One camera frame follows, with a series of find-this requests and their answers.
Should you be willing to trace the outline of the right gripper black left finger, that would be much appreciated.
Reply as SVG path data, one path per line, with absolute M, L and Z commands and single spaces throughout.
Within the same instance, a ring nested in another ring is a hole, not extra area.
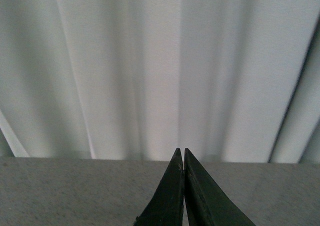
M 183 224 L 185 172 L 181 150 L 177 148 L 154 195 L 134 225 Z

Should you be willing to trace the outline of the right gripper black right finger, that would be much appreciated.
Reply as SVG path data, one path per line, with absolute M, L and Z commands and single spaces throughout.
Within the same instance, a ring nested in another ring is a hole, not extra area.
M 184 151 L 184 171 L 184 198 L 189 225 L 254 225 L 188 148 Z

